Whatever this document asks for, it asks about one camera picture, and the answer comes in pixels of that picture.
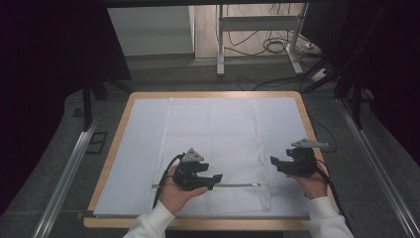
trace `dark wall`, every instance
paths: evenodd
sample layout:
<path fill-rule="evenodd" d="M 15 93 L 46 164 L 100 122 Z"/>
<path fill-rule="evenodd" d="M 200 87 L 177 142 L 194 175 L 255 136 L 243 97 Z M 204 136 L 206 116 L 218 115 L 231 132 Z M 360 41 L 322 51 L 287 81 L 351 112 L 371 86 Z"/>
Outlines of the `dark wall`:
<path fill-rule="evenodd" d="M 371 110 L 420 165 L 420 7 L 392 2 L 361 60 Z"/>
<path fill-rule="evenodd" d="M 2 213 L 49 144 L 65 98 L 83 79 L 100 83 L 100 73 L 121 80 L 130 74 L 99 3 L 2 1 L 0 22 Z"/>
<path fill-rule="evenodd" d="M 302 34 L 324 50 L 332 65 L 341 66 L 355 52 L 380 4 L 389 4 L 387 13 L 348 78 L 361 78 L 374 96 L 371 110 L 420 165 L 419 4 L 408 0 L 310 4 Z"/>

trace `white sleeve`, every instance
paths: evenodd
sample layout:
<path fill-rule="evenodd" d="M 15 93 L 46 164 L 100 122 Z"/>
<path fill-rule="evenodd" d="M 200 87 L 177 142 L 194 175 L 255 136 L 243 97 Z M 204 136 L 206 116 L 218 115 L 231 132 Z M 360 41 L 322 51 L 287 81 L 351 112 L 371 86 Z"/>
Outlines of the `white sleeve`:
<path fill-rule="evenodd" d="M 164 237 L 164 231 L 173 219 L 175 216 L 158 201 L 150 213 L 136 218 L 124 238 Z"/>
<path fill-rule="evenodd" d="M 354 237 L 342 215 L 334 210 L 330 197 L 318 197 L 308 202 L 309 231 L 313 238 Z"/>

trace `wooden board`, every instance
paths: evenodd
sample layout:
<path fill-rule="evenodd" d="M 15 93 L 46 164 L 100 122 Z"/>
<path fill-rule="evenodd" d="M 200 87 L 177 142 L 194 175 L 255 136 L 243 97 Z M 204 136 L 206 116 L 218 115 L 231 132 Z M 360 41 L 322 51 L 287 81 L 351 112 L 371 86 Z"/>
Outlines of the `wooden board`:
<path fill-rule="evenodd" d="M 295 91 L 191 91 L 191 92 L 135 92 L 127 102 L 113 143 L 111 145 L 104 168 L 92 195 L 88 212 L 91 213 L 95 209 L 99 196 L 105 186 L 110 174 L 112 165 L 116 158 L 124 130 L 128 123 L 131 109 L 136 99 L 148 98 L 258 98 L 258 97 L 293 97 L 302 118 L 308 139 L 316 140 L 308 114 L 302 97 Z M 323 161 L 321 151 L 314 149 L 315 156 L 318 160 Z M 90 228 L 129 228 L 136 217 L 85 217 L 84 225 Z M 308 218 L 230 218 L 230 219 L 214 219 L 214 218 L 176 218 L 167 229 L 171 230 L 307 230 Z"/>

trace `metal rail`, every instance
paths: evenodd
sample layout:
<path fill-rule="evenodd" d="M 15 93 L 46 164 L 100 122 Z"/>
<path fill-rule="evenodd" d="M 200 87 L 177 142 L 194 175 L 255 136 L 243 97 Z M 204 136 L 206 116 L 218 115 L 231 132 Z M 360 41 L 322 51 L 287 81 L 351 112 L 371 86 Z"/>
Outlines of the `metal rail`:
<path fill-rule="evenodd" d="M 77 169 L 80 165 L 80 161 L 86 151 L 86 148 L 89 144 L 90 138 L 92 137 L 93 131 L 98 124 L 99 116 L 102 111 L 103 105 L 100 104 L 93 122 L 86 132 L 82 132 L 77 141 L 76 146 L 74 147 L 73 152 L 65 166 L 61 177 L 59 178 L 58 183 L 55 186 L 55 189 L 52 193 L 50 201 L 46 207 L 46 210 L 43 213 L 43 216 L 40 219 L 40 222 L 37 225 L 37 228 L 33 234 L 33 238 L 47 238 L 50 235 L 50 232 L 53 229 L 55 220 L 59 214 L 59 210 L 62 207 L 62 204 L 65 200 L 67 192 L 71 186 L 71 183 L 74 179 L 74 176 L 77 172 Z"/>
<path fill-rule="evenodd" d="M 416 238 L 420 237 L 419 226 L 416 224 L 416 221 L 408 208 L 407 204 L 404 201 L 404 198 L 399 194 L 395 185 L 393 184 L 391 178 L 388 176 L 385 168 L 383 167 L 380 159 L 377 157 L 374 149 L 370 145 L 368 138 L 365 136 L 363 130 L 360 130 L 356 123 L 353 121 L 351 116 L 351 108 L 346 99 L 337 99 L 337 102 L 343 112 L 343 115 L 346 118 L 347 123 L 350 126 L 353 134 L 355 135 L 356 140 L 361 147 L 367 162 L 370 165 L 371 170 L 376 176 L 377 181 L 382 187 L 383 192 L 385 193 L 386 198 L 388 199 L 390 205 L 392 206 L 396 216 L 403 229 L 405 230 L 407 237 Z"/>

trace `hand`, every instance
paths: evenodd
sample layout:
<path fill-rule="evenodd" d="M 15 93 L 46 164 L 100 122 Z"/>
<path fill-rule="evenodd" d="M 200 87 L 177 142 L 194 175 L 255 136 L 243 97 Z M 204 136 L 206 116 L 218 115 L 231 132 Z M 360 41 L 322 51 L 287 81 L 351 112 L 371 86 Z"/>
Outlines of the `hand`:
<path fill-rule="evenodd" d="M 207 186 L 199 187 L 193 191 L 186 191 L 180 188 L 172 180 L 177 166 L 170 168 L 168 178 L 166 179 L 160 194 L 160 202 L 170 213 L 175 214 L 180 211 L 185 203 L 194 196 L 198 196 L 207 191 Z"/>
<path fill-rule="evenodd" d="M 321 196 L 327 196 L 327 184 L 324 179 L 315 172 L 310 177 L 298 177 L 293 175 L 287 175 L 289 178 L 295 179 L 302 187 L 305 195 L 309 199 L 314 199 Z"/>

